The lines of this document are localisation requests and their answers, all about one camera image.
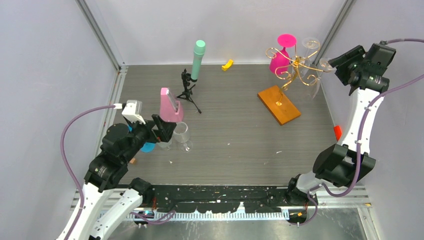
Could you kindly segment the clear ribbed wine glass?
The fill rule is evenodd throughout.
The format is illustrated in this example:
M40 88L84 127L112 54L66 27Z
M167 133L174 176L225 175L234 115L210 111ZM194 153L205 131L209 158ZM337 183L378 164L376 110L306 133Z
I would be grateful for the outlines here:
M171 138L169 141L159 141L156 143L162 150L168 151L172 148L173 139Z

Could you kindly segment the blue wine glass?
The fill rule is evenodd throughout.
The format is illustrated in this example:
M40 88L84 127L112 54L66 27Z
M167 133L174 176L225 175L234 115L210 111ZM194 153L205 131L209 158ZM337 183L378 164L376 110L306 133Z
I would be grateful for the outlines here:
M132 141L140 147L140 151L143 153L149 153L154 150L155 144L149 142L151 131L145 125L138 125L132 127L128 124L129 132L131 133Z

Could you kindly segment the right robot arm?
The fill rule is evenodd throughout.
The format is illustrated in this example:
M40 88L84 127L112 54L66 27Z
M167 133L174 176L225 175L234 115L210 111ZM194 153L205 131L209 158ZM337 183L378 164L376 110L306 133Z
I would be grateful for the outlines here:
M382 94L390 84L383 75L395 54L394 48L381 41L372 44L368 51L357 45L327 61L342 84L350 86L347 126L337 143L317 156L310 172L290 179L285 202L306 204L319 188L330 186L346 187L343 193L332 193L333 197L343 197L375 167L376 160L370 157L370 136L376 113L384 100Z

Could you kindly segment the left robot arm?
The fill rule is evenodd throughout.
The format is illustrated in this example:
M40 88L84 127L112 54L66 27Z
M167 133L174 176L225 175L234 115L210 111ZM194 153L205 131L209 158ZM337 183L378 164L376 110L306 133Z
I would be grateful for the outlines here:
M169 142L177 124L153 114L151 120L116 123L102 139L100 153L90 162L79 190L77 207L58 236L60 240L107 240L132 210L153 202L152 185L137 177L106 213L101 211L128 164L146 143Z

